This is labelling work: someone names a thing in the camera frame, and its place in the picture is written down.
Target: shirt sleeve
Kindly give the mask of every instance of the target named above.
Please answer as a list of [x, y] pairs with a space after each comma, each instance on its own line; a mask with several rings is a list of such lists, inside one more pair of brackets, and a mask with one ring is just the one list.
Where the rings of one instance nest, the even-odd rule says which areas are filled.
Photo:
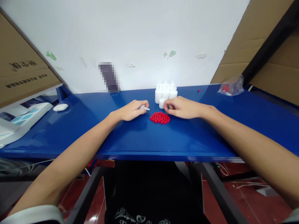
[[54, 205], [40, 205], [8, 216], [0, 224], [33, 224], [44, 221], [64, 224], [62, 213]]
[[285, 224], [294, 222], [299, 222], [299, 208], [293, 210], [290, 216], [283, 221]]

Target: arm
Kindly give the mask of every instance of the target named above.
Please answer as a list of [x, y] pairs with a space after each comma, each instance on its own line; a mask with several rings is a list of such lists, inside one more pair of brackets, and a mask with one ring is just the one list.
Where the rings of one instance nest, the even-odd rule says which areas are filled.
[[164, 108], [177, 117], [206, 120], [267, 183], [286, 199], [299, 202], [299, 176], [295, 171], [299, 170], [299, 158], [286, 148], [210, 105], [179, 96], [166, 100]]
[[142, 105], [149, 107], [147, 100], [130, 102], [111, 112], [103, 121], [78, 138], [41, 172], [8, 216], [38, 205], [57, 206], [64, 188], [92, 160], [115, 125], [121, 120], [130, 121], [146, 113], [145, 109], [137, 110]]

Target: person's left hand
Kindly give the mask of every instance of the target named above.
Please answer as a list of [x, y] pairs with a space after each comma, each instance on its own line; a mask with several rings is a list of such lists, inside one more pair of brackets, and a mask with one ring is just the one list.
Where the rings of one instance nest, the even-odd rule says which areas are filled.
[[139, 115], [146, 113], [146, 109], [138, 110], [138, 108], [141, 107], [142, 105], [145, 105], [145, 107], [148, 108], [149, 102], [147, 100], [141, 100], [141, 101], [133, 100], [132, 102], [128, 103], [122, 108], [116, 110], [115, 113], [117, 113], [120, 120], [130, 121], [138, 117]]

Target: pile of red beads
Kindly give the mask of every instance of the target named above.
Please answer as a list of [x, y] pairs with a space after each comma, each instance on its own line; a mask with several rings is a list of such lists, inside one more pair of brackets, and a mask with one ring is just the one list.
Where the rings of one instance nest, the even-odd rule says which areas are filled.
[[170, 121], [170, 117], [167, 114], [160, 112], [154, 112], [149, 118], [152, 122], [167, 124]]

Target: hand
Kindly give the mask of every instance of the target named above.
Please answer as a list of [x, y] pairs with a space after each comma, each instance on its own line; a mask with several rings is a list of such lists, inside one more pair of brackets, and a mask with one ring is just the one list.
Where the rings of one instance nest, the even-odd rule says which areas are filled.
[[202, 118], [207, 111], [214, 110], [215, 107], [178, 96], [171, 100], [165, 100], [164, 109], [167, 113], [176, 117], [191, 119], [195, 117]]
[[138, 117], [139, 115], [146, 113], [145, 109], [138, 110], [138, 108], [142, 105], [145, 105], [145, 107], [148, 108], [149, 102], [147, 100], [133, 100], [122, 108], [116, 110], [115, 113], [118, 115], [120, 120], [130, 121]]

